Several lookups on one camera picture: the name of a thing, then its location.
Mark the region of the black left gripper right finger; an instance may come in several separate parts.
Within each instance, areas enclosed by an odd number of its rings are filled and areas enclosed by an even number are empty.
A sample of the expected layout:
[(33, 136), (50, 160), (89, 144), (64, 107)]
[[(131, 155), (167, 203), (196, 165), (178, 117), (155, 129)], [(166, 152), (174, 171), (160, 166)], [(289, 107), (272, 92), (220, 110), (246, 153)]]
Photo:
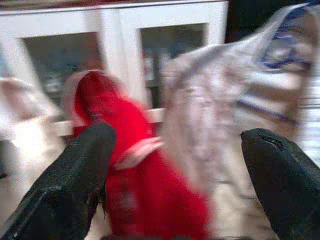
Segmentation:
[(280, 240), (320, 240), (320, 167), (293, 141), (244, 130), (241, 150), (257, 198)]

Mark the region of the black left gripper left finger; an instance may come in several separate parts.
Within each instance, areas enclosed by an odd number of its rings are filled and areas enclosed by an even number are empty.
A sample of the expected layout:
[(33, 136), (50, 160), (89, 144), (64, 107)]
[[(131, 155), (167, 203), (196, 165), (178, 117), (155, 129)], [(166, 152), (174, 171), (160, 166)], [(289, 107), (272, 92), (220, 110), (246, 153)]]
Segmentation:
[(106, 123), (70, 140), (0, 226), (0, 240), (84, 240), (97, 208), (89, 196), (105, 185), (115, 143)]

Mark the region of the white seamed garment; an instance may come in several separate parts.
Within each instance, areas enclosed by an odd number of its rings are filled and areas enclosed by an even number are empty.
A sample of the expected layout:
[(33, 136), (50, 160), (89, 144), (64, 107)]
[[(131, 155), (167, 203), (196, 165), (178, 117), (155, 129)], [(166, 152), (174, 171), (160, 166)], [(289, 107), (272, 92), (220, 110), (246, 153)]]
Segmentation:
[[(284, 24), (303, 27), (312, 45), (312, 64), (303, 78), (295, 116), (297, 125), (275, 121), (237, 106), (252, 86), (250, 74), (272, 34)], [(264, 128), (295, 139), (304, 125), (301, 105), (315, 79), (320, 57), (320, 3), (283, 7), (255, 32), (239, 41), (184, 53), (164, 69), (162, 135), (168, 152), (185, 175), (205, 193), (230, 191), (253, 199), (241, 152), (240, 134)]]

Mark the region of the red polo shirt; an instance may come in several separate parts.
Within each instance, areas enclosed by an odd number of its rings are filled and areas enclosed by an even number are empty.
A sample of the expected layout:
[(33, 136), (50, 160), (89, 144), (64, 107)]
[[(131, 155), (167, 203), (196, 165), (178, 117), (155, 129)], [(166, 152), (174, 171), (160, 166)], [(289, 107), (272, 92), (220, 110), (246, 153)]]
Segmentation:
[(115, 78), (98, 69), (73, 73), (63, 106), (74, 136), (96, 123), (115, 131), (103, 204), (112, 236), (207, 240), (207, 199), (167, 160), (145, 109)]

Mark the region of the white polo shirt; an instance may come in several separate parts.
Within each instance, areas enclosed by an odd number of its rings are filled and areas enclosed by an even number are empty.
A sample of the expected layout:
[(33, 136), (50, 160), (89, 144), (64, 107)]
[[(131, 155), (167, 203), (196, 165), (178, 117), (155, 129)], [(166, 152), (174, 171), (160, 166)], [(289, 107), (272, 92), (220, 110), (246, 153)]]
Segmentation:
[(23, 144), (42, 153), (61, 153), (65, 146), (54, 126), (60, 113), (34, 85), (0, 77), (0, 146), (10, 154)]

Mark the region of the white glass-door cabinet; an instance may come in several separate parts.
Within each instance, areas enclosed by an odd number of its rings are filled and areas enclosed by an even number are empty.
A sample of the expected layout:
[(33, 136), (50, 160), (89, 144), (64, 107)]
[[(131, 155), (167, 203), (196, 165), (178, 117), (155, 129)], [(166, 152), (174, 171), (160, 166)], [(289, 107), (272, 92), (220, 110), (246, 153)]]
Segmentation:
[(15, 77), (57, 113), (71, 72), (103, 68), (160, 123), (160, 68), (180, 53), (225, 40), (228, 0), (156, 0), (66, 7), (0, 0), (0, 51)]

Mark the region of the black television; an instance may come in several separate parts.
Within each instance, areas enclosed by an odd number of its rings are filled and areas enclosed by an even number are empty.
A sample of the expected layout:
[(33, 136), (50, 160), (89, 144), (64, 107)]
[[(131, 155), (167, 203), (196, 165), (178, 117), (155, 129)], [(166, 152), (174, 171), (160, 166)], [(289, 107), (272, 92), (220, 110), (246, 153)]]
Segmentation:
[(225, 42), (236, 42), (254, 32), (284, 5), (282, 0), (229, 0)]

